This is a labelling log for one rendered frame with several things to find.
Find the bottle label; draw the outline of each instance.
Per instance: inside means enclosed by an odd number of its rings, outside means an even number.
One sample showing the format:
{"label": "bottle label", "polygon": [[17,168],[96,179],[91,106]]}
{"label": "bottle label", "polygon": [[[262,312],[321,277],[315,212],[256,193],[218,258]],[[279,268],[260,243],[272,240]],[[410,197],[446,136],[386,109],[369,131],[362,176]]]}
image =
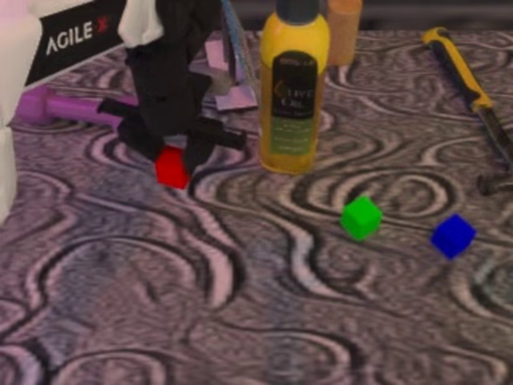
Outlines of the bottle label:
{"label": "bottle label", "polygon": [[273,61],[272,154],[305,155],[313,140],[317,61],[286,51]]}

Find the gray swirl pattern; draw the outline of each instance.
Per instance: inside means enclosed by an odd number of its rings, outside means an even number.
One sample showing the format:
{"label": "gray swirl pattern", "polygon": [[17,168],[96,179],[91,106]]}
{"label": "gray swirl pattern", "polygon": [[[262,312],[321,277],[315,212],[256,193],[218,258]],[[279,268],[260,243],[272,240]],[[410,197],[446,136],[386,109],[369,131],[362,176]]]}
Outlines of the gray swirl pattern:
{"label": "gray swirl pattern", "polygon": [[[511,129],[513,34],[453,35]],[[123,55],[51,85],[131,94]],[[420,33],[362,33],[346,76],[329,71],[304,176],[260,167],[257,111],[204,106],[248,146],[218,148],[187,191],[108,128],[14,125],[1,385],[513,384],[513,200],[476,191],[497,164]],[[355,242],[338,219],[360,194],[384,219]],[[478,236],[449,263],[429,236],[454,212]]]}

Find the bottle cap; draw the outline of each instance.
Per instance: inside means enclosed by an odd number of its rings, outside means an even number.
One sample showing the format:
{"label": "bottle cap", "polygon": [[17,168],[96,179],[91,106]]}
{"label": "bottle cap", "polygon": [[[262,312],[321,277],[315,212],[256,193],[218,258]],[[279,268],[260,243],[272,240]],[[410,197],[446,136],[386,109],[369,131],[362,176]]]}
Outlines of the bottle cap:
{"label": "bottle cap", "polygon": [[287,24],[309,24],[319,15],[319,0],[277,0],[276,13]]}

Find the bottle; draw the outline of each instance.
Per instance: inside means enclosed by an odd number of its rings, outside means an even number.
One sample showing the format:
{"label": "bottle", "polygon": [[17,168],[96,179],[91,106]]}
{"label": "bottle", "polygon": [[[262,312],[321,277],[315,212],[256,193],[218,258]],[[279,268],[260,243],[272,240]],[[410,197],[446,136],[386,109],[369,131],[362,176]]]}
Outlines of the bottle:
{"label": "bottle", "polygon": [[317,150],[329,53],[319,0],[277,0],[260,52],[261,164],[272,172],[308,172]]}
{"label": "bottle", "polygon": [[362,0],[328,0],[328,65],[344,67],[353,62],[361,13]]}

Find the blue cube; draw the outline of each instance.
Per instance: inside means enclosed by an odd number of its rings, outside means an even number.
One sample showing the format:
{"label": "blue cube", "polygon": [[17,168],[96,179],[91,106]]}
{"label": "blue cube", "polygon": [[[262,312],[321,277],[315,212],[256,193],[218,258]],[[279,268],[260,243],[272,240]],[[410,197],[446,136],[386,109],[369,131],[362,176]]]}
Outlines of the blue cube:
{"label": "blue cube", "polygon": [[475,229],[458,214],[447,218],[434,230],[431,243],[452,260],[474,240]]}

